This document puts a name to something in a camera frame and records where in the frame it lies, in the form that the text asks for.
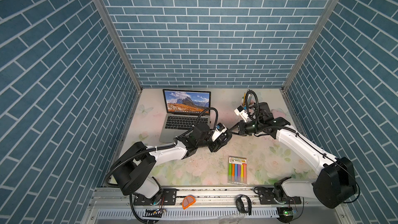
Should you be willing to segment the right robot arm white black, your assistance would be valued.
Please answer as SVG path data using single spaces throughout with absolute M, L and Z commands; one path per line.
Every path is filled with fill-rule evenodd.
M 285 177 L 274 184 L 273 195 L 277 202 L 300 197 L 317 199 L 328 208 L 342 203 L 351 203 L 361 195 L 355 178 L 353 163 L 346 157 L 323 150 L 297 131 L 283 117 L 275 118 L 265 102 L 260 102 L 256 93 L 248 90 L 243 105 L 235 110 L 242 120 L 234 125 L 238 136 L 270 136 L 299 155 L 316 173 L 316 179 L 296 180 Z

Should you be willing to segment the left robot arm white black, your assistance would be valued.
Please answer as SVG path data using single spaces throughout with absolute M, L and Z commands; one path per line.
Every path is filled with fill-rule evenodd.
M 206 112 L 218 111 L 214 107 L 203 110 L 194 125 L 183 134 L 173 138 L 173 142 L 160 146 L 146 146 L 143 142 L 133 144 L 105 175 L 104 183 L 117 186 L 123 195 L 142 195 L 155 199 L 163 192 L 160 184 L 149 175 L 152 169 L 161 164 L 183 160 L 194 155 L 199 148 L 207 147 L 210 152 L 217 152 L 227 145 L 232 138 L 230 130 L 215 120 L 213 127 L 199 120 Z

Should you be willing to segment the silver laptop with mountain wallpaper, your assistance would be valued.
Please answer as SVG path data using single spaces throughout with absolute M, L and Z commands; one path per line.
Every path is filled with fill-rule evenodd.
M 166 117 L 160 135 L 161 143 L 170 143 L 173 138 L 188 131 L 198 115 L 211 107 L 210 91 L 163 90 Z

